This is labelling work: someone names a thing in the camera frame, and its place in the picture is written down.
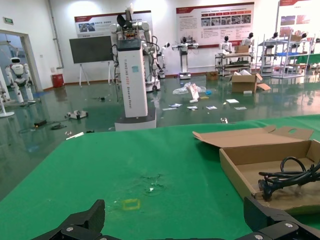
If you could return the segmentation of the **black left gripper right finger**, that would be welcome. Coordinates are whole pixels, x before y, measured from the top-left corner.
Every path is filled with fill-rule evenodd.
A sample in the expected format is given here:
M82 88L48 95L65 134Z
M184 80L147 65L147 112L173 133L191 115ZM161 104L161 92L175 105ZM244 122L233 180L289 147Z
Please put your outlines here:
M240 240L318 240L320 231L281 209L261 205L252 196L243 199L243 217L252 230Z

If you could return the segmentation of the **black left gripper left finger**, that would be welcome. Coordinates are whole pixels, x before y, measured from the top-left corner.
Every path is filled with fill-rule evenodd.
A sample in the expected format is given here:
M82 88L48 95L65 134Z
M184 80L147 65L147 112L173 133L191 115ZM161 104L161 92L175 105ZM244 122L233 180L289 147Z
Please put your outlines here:
M105 201L98 199L86 211L69 215L58 227L35 240L100 240L105 223Z

